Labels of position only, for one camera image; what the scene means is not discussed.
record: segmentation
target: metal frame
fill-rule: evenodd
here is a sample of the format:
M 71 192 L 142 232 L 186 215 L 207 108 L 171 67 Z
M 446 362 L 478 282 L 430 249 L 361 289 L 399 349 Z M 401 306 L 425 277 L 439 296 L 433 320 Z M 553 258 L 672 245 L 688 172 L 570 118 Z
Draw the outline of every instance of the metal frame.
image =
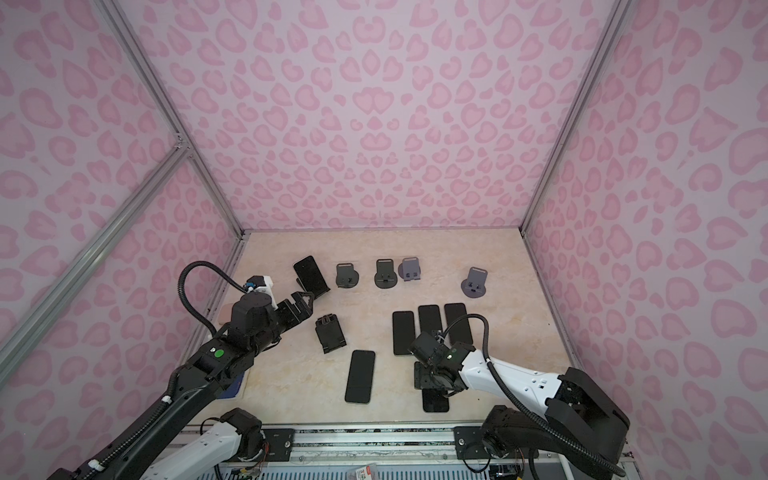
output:
M 611 13 L 608 14 L 605 28 L 603 28 L 600 39 L 598 40 L 598 46 L 595 48 L 592 57 L 587 64 L 584 78 L 579 84 L 574 101 L 565 117 L 563 127 L 560 129 L 558 137 L 555 140 L 554 148 L 552 148 L 552 152 L 547 159 L 544 173 L 541 175 L 541 178 L 539 178 L 538 184 L 536 184 L 531 204 L 528 205 L 528 209 L 525 211 L 525 216 L 523 217 L 523 222 L 520 226 L 520 231 L 522 232 L 523 237 L 531 226 L 533 217 L 544 198 L 544 193 L 551 183 L 554 169 L 560 164 L 563 158 L 566 146 L 573 136 L 573 133 L 576 131 L 576 127 L 578 126 L 582 114 L 589 105 L 589 100 L 594 93 L 595 88 L 598 86 L 600 77 L 616 48 L 616 44 L 621 37 L 621 32 L 624 30 L 624 26 L 627 24 L 627 20 L 630 18 L 630 13 L 636 4 L 636 0 L 616 0 L 611 8 Z
M 134 221 L 187 158 L 190 158 L 187 146 L 180 142 L 125 201 L 106 227 L 102 228 L 72 260 L 67 271 L 58 278 L 42 300 L 22 318 L 18 328 L 0 348 L 0 389 L 37 347 L 61 311 L 90 280 L 91 275 L 120 243 Z
M 268 464 L 263 469 L 263 473 L 284 472 L 288 475 L 293 473 L 294 478 L 296 474 L 301 478 L 302 473 L 299 472 L 311 474 L 313 468 L 349 469 L 353 466 L 374 463 L 379 468 L 397 467 L 404 471 L 420 468 L 435 472 L 445 468 L 456 468 L 457 473 L 469 474 L 463 462 L 456 456 L 455 436 L 452 429 L 457 426 L 479 427 L 480 425 L 481 422 L 264 425 L 265 429 L 289 428 L 295 429 L 296 433 L 293 437 L 290 460 L 286 463 Z M 158 458 L 171 455 L 199 438 L 199 425 L 188 425 Z M 495 458 L 492 463 L 509 464 L 515 463 L 515 460 Z M 567 478 L 558 454 L 541 450 L 536 463 L 542 466 L 547 465 L 545 469 L 551 469 L 552 472 L 561 471 L 563 472 L 561 475 Z M 252 462 L 231 463 L 227 469 L 252 464 Z M 626 449 L 622 454 L 621 466 L 627 470 L 629 479 L 638 480 L 636 475 L 632 475 L 636 472 L 634 458 Z
M 581 360 L 578 358 L 574 344 L 571 341 L 571 338 L 568 336 L 568 331 L 565 329 L 565 321 L 562 315 L 560 315 L 560 310 L 558 310 L 558 305 L 554 301 L 554 296 L 552 296 L 552 292 L 549 291 L 547 283 L 545 283 L 544 279 L 541 278 L 541 267 L 536 261 L 536 257 L 533 254 L 533 249 L 531 248 L 531 244 L 528 241 L 528 237 L 522 235 L 522 238 L 523 244 L 525 245 L 525 250 L 528 252 L 528 258 L 531 259 L 533 270 L 536 272 L 538 285 L 541 287 L 541 291 L 544 292 L 544 298 L 547 300 L 549 312 L 552 314 L 552 318 L 554 319 L 554 326 L 557 327 L 558 333 L 560 334 L 560 340 L 563 342 L 563 347 L 565 347 L 565 353 L 568 354 L 568 359 L 571 360 L 571 365 L 580 370 L 583 370 L 584 365 L 582 365 Z
M 194 165 L 197 174 L 200 175 L 203 185 L 206 190 L 208 190 L 208 194 L 214 200 L 214 203 L 222 213 L 222 216 L 227 219 L 228 224 L 237 237 L 242 237 L 243 226 L 240 224 L 240 221 L 237 219 L 237 216 L 219 188 L 219 185 L 211 175 L 210 170 L 208 170 L 208 166 L 205 164 L 200 150 L 194 143 L 194 139 L 190 135 L 190 132 L 184 126 L 179 112 L 176 110 L 173 101 L 170 99 L 170 95 L 165 91 L 160 76 L 147 59 L 146 52 L 138 41 L 138 36 L 131 26 L 131 23 L 126 18 L 122 7 L 116 0 L 94 0 L 94 3 L 109 24 L 114 36 L 120 42 L 128 60 L 131 61 L 134 69 L 147 87 L 149 95 L 154 99 L 163 118 L 170 125 L 171 130 L 175 132 L 177 139 L 190 145 L 192 150 L 192 164 Z

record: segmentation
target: black cable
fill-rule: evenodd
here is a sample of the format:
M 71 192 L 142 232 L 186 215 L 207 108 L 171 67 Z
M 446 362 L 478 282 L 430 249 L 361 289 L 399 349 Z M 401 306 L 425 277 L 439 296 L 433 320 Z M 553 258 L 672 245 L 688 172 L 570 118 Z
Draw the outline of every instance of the black cable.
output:
M 504 379 L 502 379 L 502 376 L 500 376 L 496 371 L 496 368 L 493 366 L 493 362 L 491 361 L 491 356 L 488 354 L 488 336 L 490 333 L 488 331 L 488 320 L 483 315 L 478 315 L 477 313 L 467 313 L 466 315 L 460 316 L 459 318 L 455 319 L 448 326 L 448 328 L 443 330 L 442 337 L 445 338 L 445 334 L 459 321 L 471 318 L 476 318 L 482 320 L 483 322 L 484 328 L 482 334 L 482 355 L 485 357 L 485 364 L 488 367 L 488 370 L 491 372 L 491 376 L 493 376 L 493 379 L 496 381 L 496 384 L 502 390 L 504 395 L 509 399 L 509 401 L 512 402 L 512 405 L 514 405 L 517 410 L 520 410 L 520 412 L 525 414 L 525 416 L 533 421 L 533 423 L 535 423 L 540 429 L 544 430 L 549 435 L 552 435 L 556 440 L 567 446 L 574 453 L 581 455 L 590 462 L 593 462 L 596 466 L 608 470 L 612 474 L 618 475 L 620 477 L 627 476 L 627 473 L 618 465 L 614 465 L 605 458 L 590 452 L 580 442 L 576 442 L 573 439 L 570 439 L 557 430 L 553 429 L 549 425 L 549 422 L 547 422 L 539 415 L 533 413 L 527 406 L 525 406 L 523 402 L 518 399 L 518 397 L 515 396 L 514 393 L 512 393 L 512 391 L 504 384 Z
M 531 477 L 533 477 L 533 480 L 538 480 L 536 465 L 533 464 L 533 452 L 533 449 L 528 450 L 528 469 L 531 471 Z
M 168 386 L 165 389 L 165 392 L 161 396 L 161 399 L 164 397 L 170 397 L 170 400 L 173 401 L 174 392 L 176 391 L 176 384 L 178 382 L 178 375 L 181 369 L 183 369 L 182 366 L 178 366 L 171 374 L 170 378 L 168 379 Z M 139 437 L 141 437 L 156 421 L 159 419 L 163 412 L 165 412 L 165 409 L 168 408 L 170 403 L 168 402 L 160 402 L 160 405 L 157 406 L 157 408 L 152 412 L 144 424 L 134 432 L 133 435 L 125 439 L 120 445 L 115 447 L 112 452 L 109 453 L 106 457 L 104 457 L 103 460 L 101 460 L 99 463 L 102 467 L 107 468 L 110 463 L 112 463 L 113 460 L 115 460 L 117 457 L 123 454 L 123 452 L 130 447 L 131 445 L 136 442 Z M 94 476 L 96 476 L 99 473 L 98 470 L 95 468 L 90 470 L 81 480 L 90 480 Z
M 273 343 L 272 345 L 270 345 L 270 346 L 268 346 L 267 348 L 265 348 L 264 350 L 262 350 L 262 351 L 261 351 L 261 353 L 264 353 L 264 352 L 266 352 L 267 350 L 271 350 L 271 349 L 275 348 L 275 347 L 277 346 L 277 344 L 278 344 L 278 343 L 280 343 L 280 339 L 278 339 L 278 340 L 277 340 L 275 343 Z
M 471 444 L 467 445 L 467 446 L 464 448 L 464 451 L 466 452 L 466 451 L 469 449 L 469 447 L 473 447 L 473 446 L 477 446 L 477 445 L 480 445 L 480 446 L 482 446 L 482 443 L 471 443 Z M 478 469 L 476 469 L 476 468 L 472 468 L 472 467 L 470 467 L 470 466 L 469 466 L 469 464 L 467 463 L 467 461 L 466 461 L 466 459 L 465 459 L 465 458 L 462 458 L 462 462 L 464 462 L 464 466 L 465 466 L 466 468 L 469 468 L 469 471 L 470 471 L 470 472 L 473 472 L 473 473 L 483 473 L 483 472 L 484 472 L 486 469 L 488 469 L 488 466 L 491 464 L 491 456 L 490 456 L 490 455 L 488 455 L 488 461 L 487 461 L 487 462 L 485 462 L 485 466 L 484 466 L 483 468 L 480 468 L 479 470 L 478 470 Z
M 221 419 L 219 417 L 208 417 L 207 419 L 203 420 L 200 423 L 200 434 L 203 435 L 203 425 L 205 425 L 205 422 L 208 420 L 216 420 L 217 422 L 221 422 Z M 216 480 L 223 480 L 223 477 L 221 476 L 221 468 L 219 468 L 219 464 L 217 463 L 214 465 L 214 474 L 216 474 Z
M 203 425 L 205 425 L 205 422 L 208 420 L 216 420 L 217 422 L 221 422 L 221 419 L 219 417 L 208 417 L 207 419 L 203 420 L 200 423 L 200 434 L 203 435 Z
M 520 452 L 520 471 L 518 472 L 518 477 L 523 478 L 525 475 L 525 455 L 523 455 L 522 449 L 516 449 L 518 452 Z M 518 459 L 518 454 L 515 453 L 515 460 Z
M 229 283 L 231 286 L 237 288 L 239 291 L 243 293 L 248 293 L 248 290 L 244 286 L 238 285 L 237 282 L 232 280 L 229 275 L 227 275 L 221 268 L 218 266 L 212 264 L 211 262 L 207 262 L 205 260 L 198 260 L 196 262 L 192 262 L 181 271 L 181 274 L 179 275 L 179 299 L 181 300 L 181 304 L 184 305 L 184 308 L 187 309 L 187 312 L 191 313 L 193 317 L 197 319 L 200 323 L 205 325 L 205 328 L 210 331 L 211 335 L 216 335 L 216 327 L 208 321 L 207 318 L 205 318 L 200 312 L 195 310 L 195 308 L 190 303 L 189 299 L 187 298 L 187 291 L 184 287 L 184 282 L 187 280 L 187 275 L 192 271 L 192 269 L 197 268 L 199 266 L 206 266 L 216 272 L 221 278 L 225 279 L 227 283 Z

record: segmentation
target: phone screen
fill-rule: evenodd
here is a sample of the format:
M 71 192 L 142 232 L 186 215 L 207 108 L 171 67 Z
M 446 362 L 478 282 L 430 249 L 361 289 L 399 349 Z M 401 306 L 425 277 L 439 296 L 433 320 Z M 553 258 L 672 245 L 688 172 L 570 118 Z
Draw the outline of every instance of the phone screen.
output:
M 307 292 L 314 293 L 315 298 L 330 290 L 323 278 L 323 274 L 320 272 L 320 268 L 318 268 L 317 263 L 315 263 L 315 257 L 312 255 L 294 263 L 293 270 L 296 271 L 296 275 L 299 276 L 301 287 Z
M 349 403 L 368 403 L 371 401 L 373 384 L 373 363 L 376 352 L 355 350 L 349 363 L 349 376 L 346 380 L 344 401 Z
M 445 413 L 450 410 L 451 405 L 448 399 L 442 394 L 445 390 L 423 389 L 422 390 L 422 408 L 425 412 Z
M 432 333 L 433 330 L 442 330 L 439 306 L 421 305 L 419 307 L 419 328 L 422 333 Z
M 410 355 L 408 348 L 416 339 L 413 312 L 392 313 L 392 345 L 395 355 Z
M 446 303 L 445 304 L 445 328 L 451 326 L 454 320 L 467 314 L 467 307 L 464 303 Z M 456 323 L 449 331 L 448 337 L 451 345 L 456 342 L 472 344 L 472 330 L 469 328 L 469 319 L 463 319 Z

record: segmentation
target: white cable tie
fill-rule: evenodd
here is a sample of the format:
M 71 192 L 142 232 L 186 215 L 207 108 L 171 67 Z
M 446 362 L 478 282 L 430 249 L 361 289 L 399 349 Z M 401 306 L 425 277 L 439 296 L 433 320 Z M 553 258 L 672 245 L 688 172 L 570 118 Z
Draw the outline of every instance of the white cable tie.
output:
M 88 466 L 96 470 L 97 472 L 104 471 L 104 466 L 96 458 L 93 458 L 91 461 L 89 461 Z

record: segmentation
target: pink leopard print wall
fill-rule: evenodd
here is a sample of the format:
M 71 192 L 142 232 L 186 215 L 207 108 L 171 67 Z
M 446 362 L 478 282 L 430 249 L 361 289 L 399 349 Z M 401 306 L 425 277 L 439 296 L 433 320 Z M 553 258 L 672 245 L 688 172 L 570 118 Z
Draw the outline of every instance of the pink leopard print wall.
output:
M 768 4 L 643 0 L 531 240 L 647 480 L 768 477 Z
M 196 320 L 176 293 L 233 235 L 187 164 L 169 181 L 0 392 L 0 477 L 45 478 L 103 448 L 165 390 Z M 194 270 L 205 306 L 214 275 Z
M 612 0 L 131 0 L 247 228 L 517 226 Z
M 172 139 L 87 0 L 0 6 L 0 344 Z

